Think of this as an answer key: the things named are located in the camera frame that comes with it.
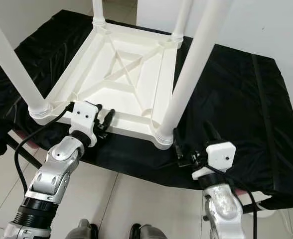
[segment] black cable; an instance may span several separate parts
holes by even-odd
[[[15,154],[14,154],[14,162],[15,162],[15,166],[16,166],[16,170],[17,173],[19,175],[19,178],[21,180],[22,186],[23,186],[23,191],[24,193],[27,192],[27,184],[26,184],[26,180],[25,177],[23,176],[22,170],[20,168],[19,165],[19,160],[18,160],[18,155],[19,155],[19,150],[21,149],[21,147],[27,142],[29,141],[32,137],[34,137],[36,134],[38,134],[39,132],[43,131],[44,129],[48,128],[49,126],[51,126],[53,123],[55,123],[56,121],[58,121],[61,117],[63,117],[63,115],[67,112],[67,111],[71,111],[73,109],[74,103],[71,102],[69,105],[66,106],[66,108],[61,112],[60,115],[58,115],[56,118],[54,118],[52,121],[50,121],[49,123],[45,124],[43,127],[39,128],[38,130],[36,130],[35,132],[31,133],[30,135],[28,135],[16,148],[15,150]]]
[[[207,167],[208,169],[212,170],[213,172],[219,174],[219,175],[222,175],[224,177],[232,179],[237,184],[239,184],[242,189],[247,191],[248,195],[250,196],[250,198],[252,200],[252,204],[253,204],[253,239],[257,239],[257,206],[256,206],[255,199],[253,197],[253,194],[251,193],[249,188],[244,183],[242,183],[241,181],[239,181],[236,178],[232,177],[231,175],[228,175],[228,174],[226,174],[226,173],[224,173],[224,172],[222,172],[222,171],[220,171],[220,170],[218,170],[216,168],[213,168],[208,164],[205,164],[204,166]]]

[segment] white wall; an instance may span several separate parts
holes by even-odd
[[[139,0],[137,24],[172,32],[180,0]],[[187,36],[193,36],[206,0],[193,0]],[[234,0],[218,44],[272,57],[293,106],[293,0]]]
[[[0,27],[13,48],[61,9],[92,12],[91,0],[0,0]]]

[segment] tiled floor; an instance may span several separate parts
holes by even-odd
[[[137,0],[104,0],[107,19],[136,23]],[[43,161],[45,151],[27,147]],[[20,160],[27,182],[35,168]],[[0,156],[0,238],[7,222],[15,216],[23,190],[13,163],[13,150]],[[208,239],[210,226],[201,220],[202,192],[168,188],[81,162],[71,177],[65,197],[52,225],[52,239],[63,239],[87,218],[100,228],[102,239],[127,239],[133,223],[150,223],[161,228],[169,239]],[[259,239],[293,239],[293,209],[258,220]],[[244,231],[252,238],[252,217],[244,215]]]

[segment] white tubular leg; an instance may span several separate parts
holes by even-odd
[[[103,16],[102,0],[92,0],[93,25],[104,25],[106,20]]]
[[[0,28],[0,65],[28,105],[32,116],[43,116],[50,105],[42,97]]]
[[[164,115],[163,123],[156,132],[157,140],[162,144],[173,143],[173,129],[179,123],[202,74],[231,3],[232,0],[209,0],[207,3]]]
[[[188,16],[190,14],[191,6],[192,6],[193,0],[183,0],[180,8],[180,12],[177,17],[177,21],[175,24],[174,31],[171,35],[171,40],[174,42],[179,42],[179,47],[181,47],[185,26],[188,20]]]

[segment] black cloth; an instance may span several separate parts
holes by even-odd
[[[63,10],[16,49],[43,96],[91,31],[91,22],[89,16]],[[185,37],[178,50],[175,82],[191,41]],[[275,195],[281,205],[293,206],[293,110],[274,59],[215,45],[178,125],[185,147],[204,149],[206,120],[237,148],[229,174],[252,191]],[[1,135],[14,127],[26,134],[39,128],[0,68],[0,145]],[[56,123],[33,141],[48,149],[68,127]],[[173,148],[159,150],[140,139],[110,134],[89,148],[82,160],[166,186],[201,189],[192,180],[190,167],[177,166]]]

